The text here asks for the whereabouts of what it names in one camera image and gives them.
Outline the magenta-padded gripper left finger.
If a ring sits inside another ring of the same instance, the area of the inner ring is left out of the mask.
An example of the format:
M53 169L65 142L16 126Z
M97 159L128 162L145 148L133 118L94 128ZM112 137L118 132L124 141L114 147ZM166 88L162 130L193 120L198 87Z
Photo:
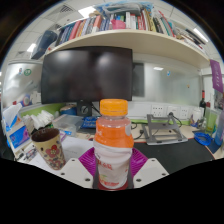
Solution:
M79 158L71 158L63 167L63 178L84 188L98 188L98 168L94 148Z

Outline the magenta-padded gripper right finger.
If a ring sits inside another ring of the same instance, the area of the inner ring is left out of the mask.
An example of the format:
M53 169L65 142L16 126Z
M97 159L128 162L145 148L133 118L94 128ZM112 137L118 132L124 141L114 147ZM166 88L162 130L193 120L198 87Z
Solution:
M128 171L128 189L146 186L168 176L169 173L156 158L147 158L133 148Z

